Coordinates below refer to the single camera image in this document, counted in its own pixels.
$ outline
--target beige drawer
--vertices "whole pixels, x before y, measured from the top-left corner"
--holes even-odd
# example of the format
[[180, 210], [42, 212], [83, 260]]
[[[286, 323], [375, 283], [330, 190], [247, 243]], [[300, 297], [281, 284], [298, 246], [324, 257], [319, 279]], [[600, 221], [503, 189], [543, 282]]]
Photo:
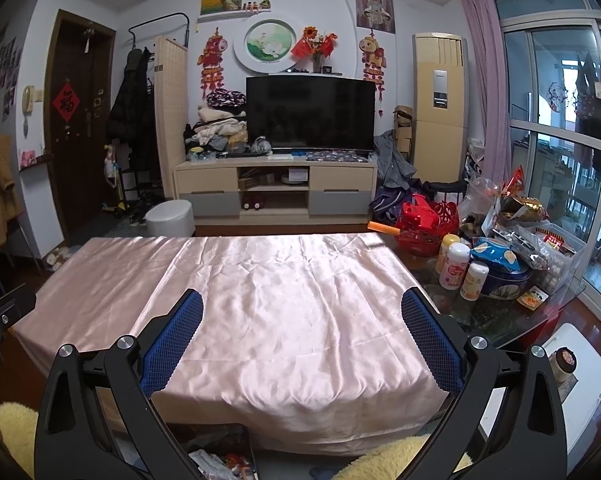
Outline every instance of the beige drawer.
[[338, 168], [336, 166], [312, 166], [309, 168], [309, 190], [371, 191], [375, 168]]
[[178, 192], [238, 191], [236, 168], [200, 168], [176, 172]]

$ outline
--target black tv screen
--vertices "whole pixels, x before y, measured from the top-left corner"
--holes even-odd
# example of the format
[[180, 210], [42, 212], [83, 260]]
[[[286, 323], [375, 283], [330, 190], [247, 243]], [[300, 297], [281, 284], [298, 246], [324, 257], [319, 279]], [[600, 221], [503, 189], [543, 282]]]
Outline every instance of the black tv screen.
[[274, 149], [373, 150], [375, 85], [320, 75], [247, 78], [247, 132]]

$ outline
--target blue textured gripper pad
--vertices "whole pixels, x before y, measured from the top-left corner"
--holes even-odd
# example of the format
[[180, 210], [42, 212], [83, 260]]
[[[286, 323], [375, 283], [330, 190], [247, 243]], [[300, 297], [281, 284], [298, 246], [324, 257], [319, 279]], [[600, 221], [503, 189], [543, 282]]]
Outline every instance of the blue textured gripper pad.
[[167, 323], [143, 359], [140, 389], [149, 398], [167, 386], [202, 321], [202, 297], [195, 290]]
[[403, 294], [401, 314], [438, 387], [457, 396], [463, 389], [463, 362], [412, 288]]

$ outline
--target silver screw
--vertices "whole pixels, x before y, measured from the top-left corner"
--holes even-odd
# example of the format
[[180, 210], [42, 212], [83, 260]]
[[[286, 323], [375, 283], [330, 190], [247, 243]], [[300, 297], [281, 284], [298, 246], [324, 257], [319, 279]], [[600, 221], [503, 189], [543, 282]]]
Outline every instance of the silver screw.
[[118, 340], [118, 342], [116, 343], [116, 346], [118, 348], [122, 348], [123, 350], [127, 350], [133, 344], [134, 344], [134, 338], [130, 335], [124, 335], [123, 337], [121, 337]]
[[63, 345], [60, 347], [60, 350], [58, 350], [58, 355], [61, 357], [67, 357], [73, 352], [73, 350], [74, 349], [71, 347], [71, 345]]
[[487, 339], [481, 337], [480, 335], [476, 335], [471, 338], [471, 345], [477, 350], [483, 350], [487, 348]]
[[532, 353], [536, 356], [536, 357], [545, 357], [545, 350], [543, 349], [542, 346], [538, 346], [538, 345], [534, 345], [532, 347]]

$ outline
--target glass tabletop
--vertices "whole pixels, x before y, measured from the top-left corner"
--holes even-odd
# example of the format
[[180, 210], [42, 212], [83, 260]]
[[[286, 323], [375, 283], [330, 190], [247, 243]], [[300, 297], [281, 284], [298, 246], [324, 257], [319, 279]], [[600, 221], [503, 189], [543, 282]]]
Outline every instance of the glass tabletop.
[[539, 327], [585, 290], [585, 282], [573, 277], [534, 311], [516, 300], [481, 296], [476, 301], [466, 301], [458, 290], [446, 290], [439, 285], [435, 260], [408, 254], [393, 237], [382, 235], [382, 238], [423, 286], [440, 313], [452, 316], [468, 335], [482, 335], [497, 348]]

